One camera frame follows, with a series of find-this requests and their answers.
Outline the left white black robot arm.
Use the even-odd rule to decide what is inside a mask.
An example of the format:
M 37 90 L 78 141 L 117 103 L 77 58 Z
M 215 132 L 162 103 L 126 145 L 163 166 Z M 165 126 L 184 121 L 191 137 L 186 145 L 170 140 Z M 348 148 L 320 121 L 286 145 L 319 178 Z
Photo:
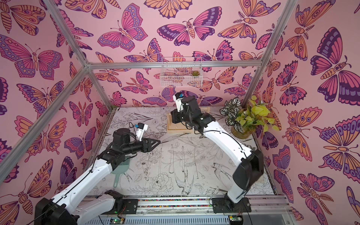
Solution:
M 96 157 L 89 169 L 53 198 L 43 198 L 37 203 L 35 216 L 30 224 L 79 225 L 111 211 L 115 203 L 121 203 L 122 194 L 107 191 L 100 199 L 79 205 L 86 195 L 122 162 L 135 157 L 138 152 L 151 152 L 161 144 L 160 140 L 143 138 L 145 131 L 146 128 L 138 128 L 136 134 L 128 128 L 114 131 L 113 141 Z

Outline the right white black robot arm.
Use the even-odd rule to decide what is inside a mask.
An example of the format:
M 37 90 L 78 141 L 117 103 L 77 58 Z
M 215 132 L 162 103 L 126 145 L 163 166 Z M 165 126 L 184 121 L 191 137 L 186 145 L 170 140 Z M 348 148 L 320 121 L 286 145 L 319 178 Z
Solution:
M 173 96 L 177 109 L 171 111 L 172 123 L 183 123 L 213 141 L 237 166 L 232 175 L 233 185 L 226 199 L 233 204 L 240 202 L 252 185 L 264 174 L 263 153 L 252 150 L 226 132 L 209 113 L 201 112 L 194 96 L 178 92 Z

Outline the small succulent in basket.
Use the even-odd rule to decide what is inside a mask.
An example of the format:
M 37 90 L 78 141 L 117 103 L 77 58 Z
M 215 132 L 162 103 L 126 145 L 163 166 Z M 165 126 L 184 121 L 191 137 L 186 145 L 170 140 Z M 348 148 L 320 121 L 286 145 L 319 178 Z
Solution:
M 198 77 L 198 76 L 201 75 L 201 73 L 200 73 L 200 71 L 195 70 L 195 71 L 192 71 L 192 72 L 191 72 L 191 75 L 192 75 L 193 77 Z

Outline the potted green leafy plant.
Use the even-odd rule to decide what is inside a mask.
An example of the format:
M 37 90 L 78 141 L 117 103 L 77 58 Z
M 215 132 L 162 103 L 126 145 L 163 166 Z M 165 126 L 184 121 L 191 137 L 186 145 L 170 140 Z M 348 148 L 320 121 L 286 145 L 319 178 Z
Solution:
M 269 128 L 277 131 L 282 128 L 271 107 L 254 95 L 246 106 L 242 106 L 242 100 L 235 97 L 225 102 L 219 112 L 225 118 L 226 125 L 243 136 L 249 136 L 256 131 L 264 135 Z

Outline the beige green gardening glove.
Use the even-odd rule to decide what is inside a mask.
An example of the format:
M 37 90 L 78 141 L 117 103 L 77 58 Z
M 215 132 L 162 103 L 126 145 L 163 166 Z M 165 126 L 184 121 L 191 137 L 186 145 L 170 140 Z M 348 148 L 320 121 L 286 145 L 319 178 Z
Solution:
M 263 174 L 254 182 L 253 186 L 263 186 L 267 183 L 266 181 L 266 172 L 263 171 Z

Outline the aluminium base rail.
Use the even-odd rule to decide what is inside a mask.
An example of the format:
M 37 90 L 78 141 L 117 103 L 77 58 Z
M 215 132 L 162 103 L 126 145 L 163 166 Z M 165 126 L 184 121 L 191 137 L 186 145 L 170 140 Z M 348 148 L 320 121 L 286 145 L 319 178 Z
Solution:
M 136 214 L 102 213 L 80 225 L 295 225 L 288 201 L 280 196 L 247 196 L 252 212 L 214 213 L 209 203 L 220 196 L 125 197 L 139 199 Z M 80 206 L 98 198 L 85 198 Z

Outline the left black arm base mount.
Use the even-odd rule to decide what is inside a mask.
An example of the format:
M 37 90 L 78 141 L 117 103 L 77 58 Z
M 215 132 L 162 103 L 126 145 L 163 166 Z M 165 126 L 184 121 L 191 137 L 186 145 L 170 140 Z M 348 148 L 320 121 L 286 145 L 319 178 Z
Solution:
M 109 190 L 104 193 L 105 195 L 110 195 L 111 200 L 114 200 L 112 208 L 105 212 L 105 215 L 110 214 L 136 214 L 139 199 L 129 199 L 125 198 L 124 195 L 116 192 L 114 190 Z

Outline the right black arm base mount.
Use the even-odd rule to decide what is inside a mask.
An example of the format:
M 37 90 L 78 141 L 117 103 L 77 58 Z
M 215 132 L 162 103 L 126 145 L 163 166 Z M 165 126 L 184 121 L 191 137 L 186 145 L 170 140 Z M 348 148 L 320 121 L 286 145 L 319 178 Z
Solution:
M 238 203 L 233 203 L 227 196 L 215 197 L 209 200 L 214 213 L 252 212 L 249 199 L 244 197 Z

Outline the metal cage frame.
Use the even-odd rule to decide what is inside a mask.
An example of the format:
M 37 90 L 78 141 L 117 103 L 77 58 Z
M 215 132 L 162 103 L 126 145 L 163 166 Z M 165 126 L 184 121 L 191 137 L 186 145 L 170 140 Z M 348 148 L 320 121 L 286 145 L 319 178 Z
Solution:
M 35 141 L 37 135 L 44 129 L 44 127 L 50 122 L 50 120 L 57 114 L 60 107 L 68 99 L 72 91 L 75 89 L 77 84 L 85 77 L 89 76 L 92 80 L 93 85 L 95 86 L 98 94 L 106 104 L 108 108 L 111 108 L 110 101 L 106 97 L 105 91 L 102 86 L 99 84 L 97 78 L 95 77 L 93 70 L 103 69 L 103 68 L 162 68 L 165 65 L 172 68 L 185 68 L 185 67 L 195 67 L 201 65 L 203 67 L 226 67 L 226 66 L 255 66 L 258 67 L 258 73 L 262 72 L 265 64 L 270 58 L 270 54 L 275 48 L 280 35 L 282 34 L 285 26 L 287 25 L 292 11 L 295 9 L 297 1 L 286 1 L 285 7 L 277 20 L 276 29 L 271 37 L 271 40 L 268 44 L 268 48 L 265 50 L 264 55 L 261 60 L 257 61 L 204 61 L 202 63 L 194 61 L 186 62 L 144 62 L 144 63 L 89 63 L 84 57 L 80 47 L 76 43 L 75 39 L 72 37 L 69 28 L 65 24 L 64 19 L 62 18 L 59 9 L 53 1 L 44 2 L 50 15 L 55 19 L 55 22 L 59 25 L 60 29 L 65 35 L 65 39 L 68 41 L 68 44 L 74 50 L 74 53 L 82 65 L 81 70 L 76 74 L 74 78 L 70 80 L 65 89 L 59 94 L 59 96 L 54 100 L 53 103 L 45 110 L 45 112 L 40 116 L 38 121 L 34 123 L 30 131 L 28 131 L 24 137 L 22 137 L 13 147 L 12 151 L 8 156 L 1 162 L 1 181 L 4 181 L 7 175 L 10 174 L 11 170 L 16 166 L 20 161 L 23 155 L 26 153 L 30 145 Z

